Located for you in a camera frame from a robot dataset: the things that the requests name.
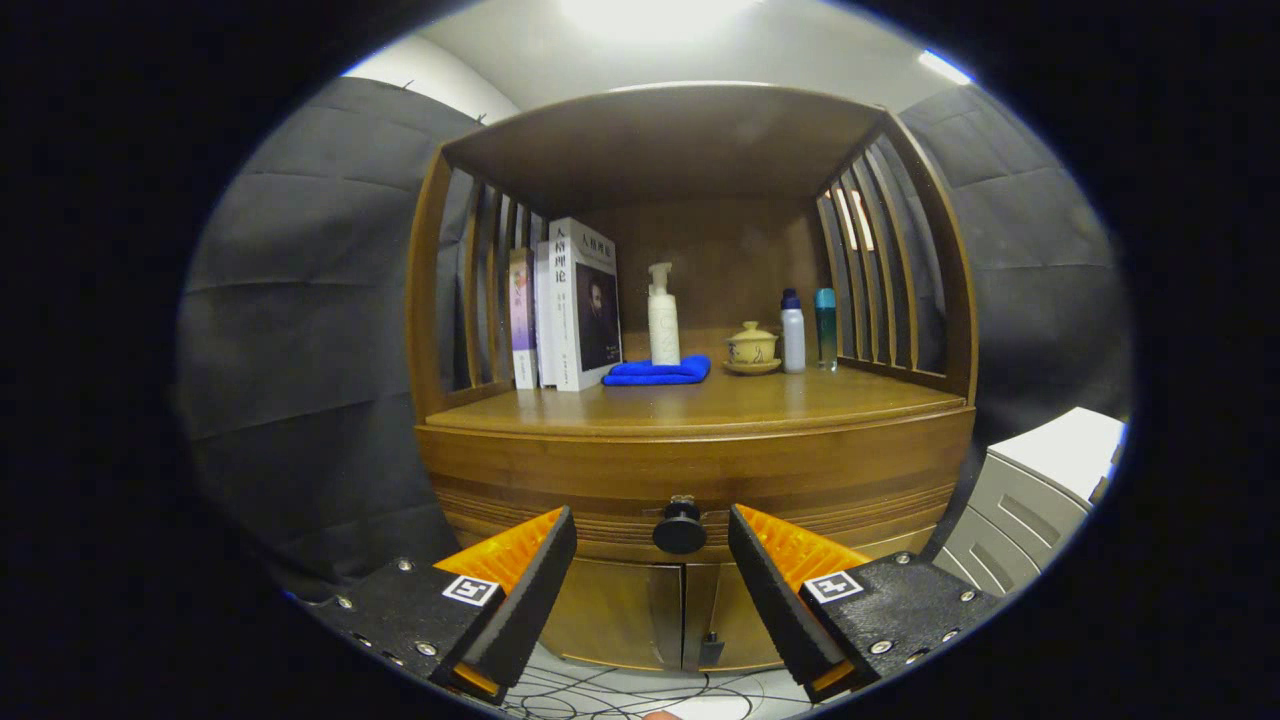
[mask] floor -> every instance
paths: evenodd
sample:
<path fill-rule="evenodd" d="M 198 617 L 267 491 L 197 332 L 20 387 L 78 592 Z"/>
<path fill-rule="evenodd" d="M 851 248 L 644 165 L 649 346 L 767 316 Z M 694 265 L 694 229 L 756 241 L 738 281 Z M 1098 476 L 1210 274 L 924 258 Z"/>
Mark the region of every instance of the floor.
<path fill-rule="evenodd" d="M 637 673 L 556 657 L 536 646 L 503 710 L 532 720 L 780 720 L 813 705 L 785 669 L 744 674 Z"/>

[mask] shelf surface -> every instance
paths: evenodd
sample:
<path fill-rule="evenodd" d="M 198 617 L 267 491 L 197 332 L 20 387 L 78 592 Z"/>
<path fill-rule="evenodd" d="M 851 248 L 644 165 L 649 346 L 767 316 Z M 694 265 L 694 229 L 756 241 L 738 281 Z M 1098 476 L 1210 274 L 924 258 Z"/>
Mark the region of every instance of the shelf surface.
<path fill-rule="evenodd" d="M 927 415 L 963 405 L 956 395 L 852 368 L 744 377 L 713 366 L 692 386 L 511 391 L 430 415 L 425 427 L 609 438 L 735 436 Z"/>
<path fill-rule="evenodd" d="M 671 83 L 521 113 L 444 155 L 549 218 L 689 197 L 812 199 L 884 113 L 806 90 Z"/>

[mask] white drawer cabinet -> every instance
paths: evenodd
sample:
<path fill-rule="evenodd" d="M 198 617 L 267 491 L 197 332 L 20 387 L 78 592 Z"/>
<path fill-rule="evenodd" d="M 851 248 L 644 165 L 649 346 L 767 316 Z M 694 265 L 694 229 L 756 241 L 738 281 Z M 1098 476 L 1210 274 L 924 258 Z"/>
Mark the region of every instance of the white drawer cabinet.
<path fill-rule="evenodd" d="M 1084 523 L 1123 437 L 1124 423 L 1076 407 L 991 446 L 934 565 L 997 596 L 1025 587 Z"/>
<path fill-rule="evenodd" d="M 969 507 L 1009 536 L 1041 570 L 1085 514 L 1083 505 L 1057 488 L 993 456 L 982 466 Z"/>
<path fill-rule="evenodd" d="M 947 568 L 946 562 L 942 562 L 943 569 L 995 596 L 1021 589 L 1039 575 L 1032 559 L 973 507 L 960 516 L 943 552 L 964 574 Z"/>

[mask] gray curtain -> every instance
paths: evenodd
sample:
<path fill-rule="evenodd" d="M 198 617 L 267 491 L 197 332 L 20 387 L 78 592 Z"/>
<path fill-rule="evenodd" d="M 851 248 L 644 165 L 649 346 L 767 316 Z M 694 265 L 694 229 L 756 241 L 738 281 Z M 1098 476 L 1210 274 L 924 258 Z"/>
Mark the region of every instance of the gray curtain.
<path fill-rule="evenodd" d="M 968 502 L 988 445 L 1071 407 L 1126 418 L 1132 336 L 1115 238 L 1052 150 L 998 100 L 975 86 L 940 92 L 901 114 L 942 174 L 964 236 L 978 309 L 978 415 L 960 486 L 925 551 L 946 541 Z M 923 211 L 896 170 L 910 208 L 906 232 L 927 241 Z M 915 278 L 937 286 L 936 269 Z M 933 288 L 918 288 L 922 297 Z M 924 347 L 941 351 L 937 299 Z M 924 337 L 925 333 L 934 337 Z"/>
<path fill-rule="evenodd" d="M 177 405 L 202 491 L 298 594 L 457 548 L 413 438 L 404 278 L 431 152 L 476 127 L 421 95 L 338 78 L 255 151 L 200 240 Z M 470 196 L 456 178 L 438 277 L 444 359 L 457 354 Z M 452 384 L 456 363 L 442 365 Z"/>

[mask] white plastic bottle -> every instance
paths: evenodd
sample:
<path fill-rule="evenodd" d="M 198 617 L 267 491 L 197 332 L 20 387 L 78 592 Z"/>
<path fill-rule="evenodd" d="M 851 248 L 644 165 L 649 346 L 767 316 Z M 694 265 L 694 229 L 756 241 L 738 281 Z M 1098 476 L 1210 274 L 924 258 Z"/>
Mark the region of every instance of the white plastic bottle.
<path fill-rule="evenodd" d="M 804 313 L 795 288 L 782 291 L 782 369 L 804 372 Z"/>
<path fill-rule="evenodd" d="M 649 352 L 654 365 L 680 365 L 680 323 L 676 297 L 667 293 L 671 263 L 649 265 Z"/>

